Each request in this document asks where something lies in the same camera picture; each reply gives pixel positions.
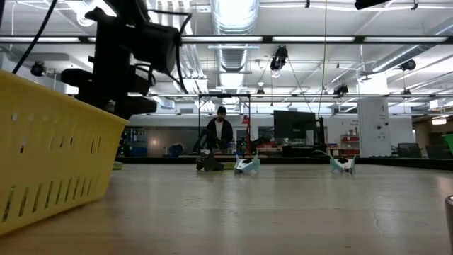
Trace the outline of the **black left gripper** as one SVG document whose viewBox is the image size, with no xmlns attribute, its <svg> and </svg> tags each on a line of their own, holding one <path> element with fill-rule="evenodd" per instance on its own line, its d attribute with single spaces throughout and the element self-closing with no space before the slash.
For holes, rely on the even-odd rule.
<svg viewBox="0 0 453 255">
<path fill-rule="evenodd" d="M 154 113 L 157 102 L 146 98 L 151 84 L 131 68 L 124 76 L 103 74 L 100 77 L 82 69 L 65 69 L 61 81 L 79 89 L 75 98 L 120 118 Z"/>
</svg>

